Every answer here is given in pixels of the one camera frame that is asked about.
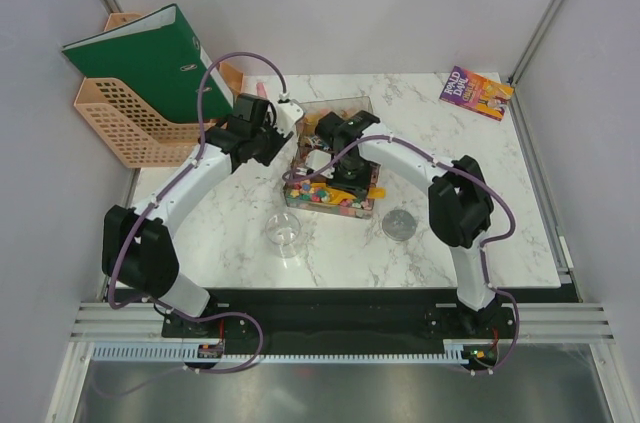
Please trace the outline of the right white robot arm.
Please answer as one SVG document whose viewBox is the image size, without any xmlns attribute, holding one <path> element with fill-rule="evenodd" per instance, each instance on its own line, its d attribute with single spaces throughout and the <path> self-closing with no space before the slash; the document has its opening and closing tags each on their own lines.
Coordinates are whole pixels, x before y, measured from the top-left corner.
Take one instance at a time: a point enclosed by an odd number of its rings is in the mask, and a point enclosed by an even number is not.
<svg viewBox="0 0 640 423">
<path fill-rule="evenodd" d="M 314 130 L 338 160 L 328 184 L 358 197 L 368 194 L 373 167 L 380 166 L 414 185 L 428 198 L 429 226 L 451 252 L 457 278 L 458 324 L 467 335 L 483 335 L 494 324 L 489 307 L 495 293 L 481 264 L 480 243 L 494 210 L 477 161 L 469 156 L 450 163 L 394 138 L 380 119 L 360 111 L 349 119 L 334 112 Z"/>
</svg>

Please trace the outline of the yellow plastic scoop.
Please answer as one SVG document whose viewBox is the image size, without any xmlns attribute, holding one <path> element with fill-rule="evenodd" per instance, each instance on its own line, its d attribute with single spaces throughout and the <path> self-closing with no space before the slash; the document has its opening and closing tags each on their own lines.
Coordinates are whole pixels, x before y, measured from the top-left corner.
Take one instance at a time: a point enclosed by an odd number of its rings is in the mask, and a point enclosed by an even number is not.
<svg viewBox="0 0 640 423">
<path fill-rule="evenodd" d="M 340 205 L 343 201 L 375 200 L 386 197 L 386 189 L 376 186 L 371 188 L 365 197 L 359 197 L 352 193 L 329 187 L 326 184 L 321 184 L 320 188 L 327 194 L 328 203 L 332 205 Z"/>
</svg>

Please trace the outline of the clear four-compartment candy box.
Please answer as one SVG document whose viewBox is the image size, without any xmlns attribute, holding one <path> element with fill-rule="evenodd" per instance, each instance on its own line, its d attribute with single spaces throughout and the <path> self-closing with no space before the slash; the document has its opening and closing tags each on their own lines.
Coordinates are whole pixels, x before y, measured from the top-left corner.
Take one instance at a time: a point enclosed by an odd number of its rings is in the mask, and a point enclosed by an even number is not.
<svg viewBox="0 0 640 423">
<path fill-rule="evenodd" d="M 290 169 L 294 171 L 296 177 L 308 175 L 305 167 L 305 158 L 310 151 L 319 149 L 330 153 L 333 157 L 333 151 L 330 149 L 330 146 L 315 135 L 316 126 L 322 117 L 330 112 L 334 112 L 346 120 L 361 110 L 370 113 L 373 111 L 368 96 L 308 102 L 302 103 L 301 107 L 305 111 L 305 116 L 297 124 L 297 149 L 290 163 Z M 381 187 L 378 185 L 378 178 L 379 166 L 375 165 L 369 190 L 374 186 Z M 283 196 L 286 205 L 290 208 L 300 210 L 334 214 L 350 218 L 370 219 L 375 203 L 378 200 L 384 199 L 343 201 L 340 205 L 329 204 L 329 198 L 320 188 L 320 185 L 326 184 L 329 186 L 330 179 L 331 178 L 320 175 L 306 178 L 299 183 L 285 183 Z"/>
</svg>

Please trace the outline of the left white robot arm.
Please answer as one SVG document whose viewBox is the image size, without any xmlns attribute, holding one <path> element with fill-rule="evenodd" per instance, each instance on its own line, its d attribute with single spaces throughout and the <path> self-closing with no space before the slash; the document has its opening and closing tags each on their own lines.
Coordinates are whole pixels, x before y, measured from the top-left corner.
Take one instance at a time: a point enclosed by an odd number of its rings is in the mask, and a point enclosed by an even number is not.
<svg viewBox="0 0 640 423">
<path fill-rule="evenodd" d="M 270 165 L 304 116 L 294 101 L 273 104 L 241 94 L 232 113 L 204 132 L 164 186 L 132 208 L 113 206 L 103 226 L 102 271 L 185 315 L 185 325 L 208 336 L 219 325 L 210 294 L 180 271 L 173 236 L 215 186 L 242 164 Z"/>
</svg>

